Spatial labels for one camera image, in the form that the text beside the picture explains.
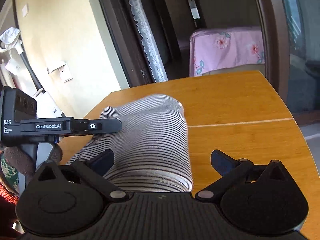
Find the gloved left hand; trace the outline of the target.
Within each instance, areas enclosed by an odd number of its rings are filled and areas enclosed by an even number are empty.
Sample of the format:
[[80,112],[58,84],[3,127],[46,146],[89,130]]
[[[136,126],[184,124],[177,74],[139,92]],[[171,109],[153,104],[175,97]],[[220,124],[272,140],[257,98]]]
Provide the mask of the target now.
[[18,173],[25,175],[28,181],[32,180],[35,174],[34,162],[19,147],[6,147],[1,154],[1,183],[5,189],[19,195]]

